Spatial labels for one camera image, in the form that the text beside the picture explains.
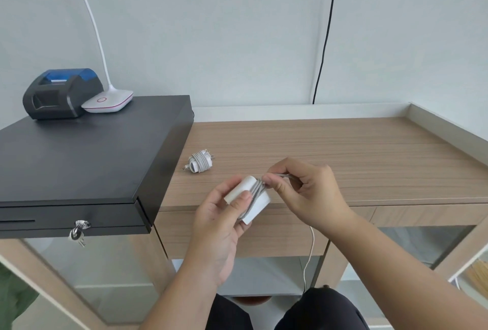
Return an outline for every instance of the black pants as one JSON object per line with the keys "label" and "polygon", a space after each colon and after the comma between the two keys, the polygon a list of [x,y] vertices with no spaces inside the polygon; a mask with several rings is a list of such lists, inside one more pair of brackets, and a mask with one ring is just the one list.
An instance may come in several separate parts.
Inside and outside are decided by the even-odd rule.
{"label": "black pants", "polygon": [[[252,330],[246,311],[217,294],[205,330]],[[366,330],[363,316],[342,294],[311,288],[278,322],[275,330]]]}

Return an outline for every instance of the person's left hand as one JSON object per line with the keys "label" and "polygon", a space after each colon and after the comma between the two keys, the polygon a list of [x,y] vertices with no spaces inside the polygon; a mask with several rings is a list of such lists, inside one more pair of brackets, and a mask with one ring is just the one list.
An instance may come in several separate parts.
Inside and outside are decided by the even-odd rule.
{"label": "person's left hand", "polygon": [[250,226],[236,222],[249,207],[251,193],[244,191],[228,206],[223,199],[241,181],[241,176],[224,181],[198,207],[184,260],[184,265],[195,265],[208,273],[217,286],[222,285],[232,272],[237,240]]}

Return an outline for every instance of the person's right hand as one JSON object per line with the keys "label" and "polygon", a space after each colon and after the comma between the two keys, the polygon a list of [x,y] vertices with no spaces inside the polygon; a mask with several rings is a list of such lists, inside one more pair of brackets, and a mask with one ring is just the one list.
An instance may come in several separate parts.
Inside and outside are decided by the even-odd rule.
{"label": "person's right hand", "polygon": [[[292,179],[288,183],[274,173],[294,175],[303,185]],[[285,158],[272,166],[262,180],[276,190],[298,218],[327,237],[340,233],[354,216],[329,166],[317,167],[298,159]]]}

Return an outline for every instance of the wooden tabletop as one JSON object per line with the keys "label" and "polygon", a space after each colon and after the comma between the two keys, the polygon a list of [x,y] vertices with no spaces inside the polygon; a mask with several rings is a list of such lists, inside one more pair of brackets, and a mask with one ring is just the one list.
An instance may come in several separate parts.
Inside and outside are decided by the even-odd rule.
{"label": "wooden tabletop", "polygon": [[[201,149],[213,167],[183,171]],[[406,118],[359,118],[195,123],[160,210],[192,210],[222,180],[286,156],[329,164],[351,206],[488,202],[485,165]],[[274,192],[272,203],[284,206]]]}

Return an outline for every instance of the forearm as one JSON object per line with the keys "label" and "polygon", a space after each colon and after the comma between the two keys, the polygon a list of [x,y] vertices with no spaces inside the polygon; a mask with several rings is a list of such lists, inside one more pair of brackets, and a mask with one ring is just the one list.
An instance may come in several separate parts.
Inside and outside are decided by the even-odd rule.
{"label": "forearm", "polygon": [[205,329],[217,286],[198,265],[184,262],[140,330]]}
{"label": "forearm", "polygon": [[488,328],[488,311],[352,214],[331,241],[397,330]]}

